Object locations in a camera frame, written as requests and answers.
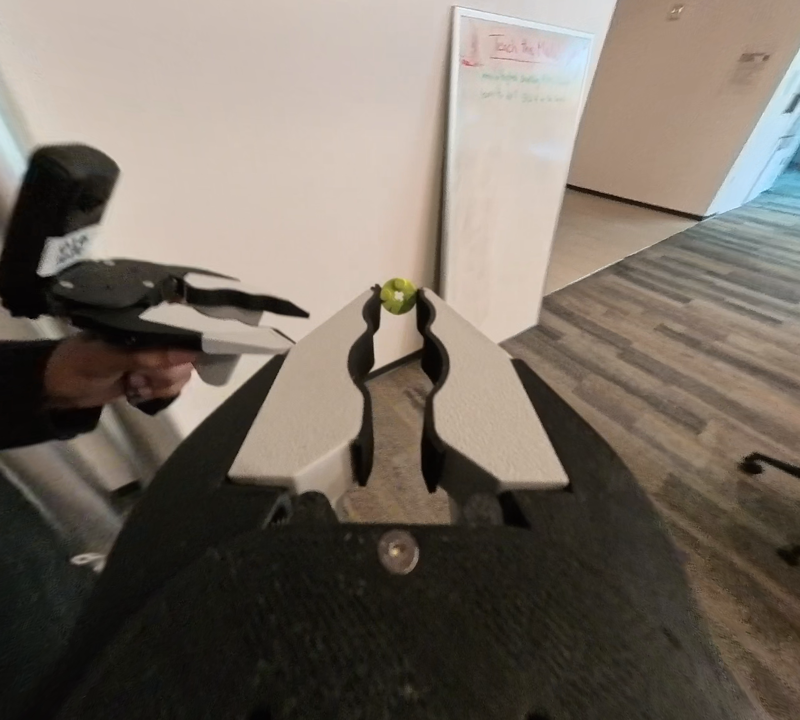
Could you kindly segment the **white whiteboard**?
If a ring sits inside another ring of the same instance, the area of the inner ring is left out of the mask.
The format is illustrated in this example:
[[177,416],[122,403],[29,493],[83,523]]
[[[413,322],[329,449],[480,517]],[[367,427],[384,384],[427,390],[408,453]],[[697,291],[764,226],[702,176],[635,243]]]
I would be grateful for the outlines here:
[[473,306],[538,290],[582,114],[595,37],[454,7],[441,287]]

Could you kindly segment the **lime round toy piece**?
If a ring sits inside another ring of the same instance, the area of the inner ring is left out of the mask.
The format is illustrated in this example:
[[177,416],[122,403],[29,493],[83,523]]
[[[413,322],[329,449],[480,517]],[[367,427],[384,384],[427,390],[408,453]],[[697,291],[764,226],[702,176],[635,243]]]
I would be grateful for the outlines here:
[[379,293],[382,308],[392,315],[405,315],[415,307],[417,292],[414,283],[408,279],[388,279]]

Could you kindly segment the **black chair base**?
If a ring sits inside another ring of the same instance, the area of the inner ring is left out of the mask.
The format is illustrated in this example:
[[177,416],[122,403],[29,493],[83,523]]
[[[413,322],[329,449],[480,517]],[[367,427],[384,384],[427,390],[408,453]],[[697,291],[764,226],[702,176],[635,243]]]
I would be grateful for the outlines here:
[[[751,452],[744,456],[738,463],[738,469],[746,475],[761,475],[765,467],[770,467],[796,480],[799,480],[799,467],[780,459],[764,455],[759,452]],[[799,545],[779,546],[775,554],[790,567],[799,567]]]

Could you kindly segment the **person's left forearm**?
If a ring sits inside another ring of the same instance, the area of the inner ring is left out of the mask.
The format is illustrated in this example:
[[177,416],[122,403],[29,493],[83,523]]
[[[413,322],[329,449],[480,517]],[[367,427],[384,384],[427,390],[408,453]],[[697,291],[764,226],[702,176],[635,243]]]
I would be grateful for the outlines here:
[[8,451],[89,433],[103,409],[56,408],[45,390],[46,365],[56,341],[1,342],[1,450]]

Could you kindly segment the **person's left hand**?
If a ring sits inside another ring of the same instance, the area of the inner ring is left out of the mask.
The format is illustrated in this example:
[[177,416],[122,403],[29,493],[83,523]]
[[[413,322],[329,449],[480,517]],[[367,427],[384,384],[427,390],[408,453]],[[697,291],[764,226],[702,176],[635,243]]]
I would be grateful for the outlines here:
[[135,406],[176,398],[190,381],[197,355],[168,349],[130,349],[75,335],[59,342],[43,375],[45,403],[59,410]]

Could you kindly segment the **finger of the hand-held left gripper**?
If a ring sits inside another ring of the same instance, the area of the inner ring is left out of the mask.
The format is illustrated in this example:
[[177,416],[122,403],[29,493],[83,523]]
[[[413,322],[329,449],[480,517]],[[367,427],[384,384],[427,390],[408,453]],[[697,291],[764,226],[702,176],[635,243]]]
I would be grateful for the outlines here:
[[198,334],[201,351],[209,355],[276,355],[295,345],[294,340],[279,330],[262,325],[263,315],[262,311],[230,306],[160,304],[146,309],[139,317]]
[[259,291],[225,275],[188,270],[169,277],[165,296],[219,319],[258,321],[264,314],[307,319],[307,310],[292,301]]

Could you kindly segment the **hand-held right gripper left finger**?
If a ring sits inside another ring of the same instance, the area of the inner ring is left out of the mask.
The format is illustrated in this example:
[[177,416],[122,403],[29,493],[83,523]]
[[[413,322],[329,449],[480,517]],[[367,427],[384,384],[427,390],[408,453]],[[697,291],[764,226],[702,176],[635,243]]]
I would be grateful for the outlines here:
[[381,289],[370,287],[285,356],[228,470],[247,486],[317,492],[338,506],[373,466],[365,377],[375,364]]

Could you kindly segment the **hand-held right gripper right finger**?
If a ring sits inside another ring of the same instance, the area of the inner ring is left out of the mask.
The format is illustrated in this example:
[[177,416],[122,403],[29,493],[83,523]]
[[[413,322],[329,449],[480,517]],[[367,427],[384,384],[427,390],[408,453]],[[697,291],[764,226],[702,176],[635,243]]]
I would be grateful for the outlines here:
[[421,439],[427,491],[465,506],[475,495],[566,488],[515,361],[429,289],[417,293],[416,320],[430,381]]

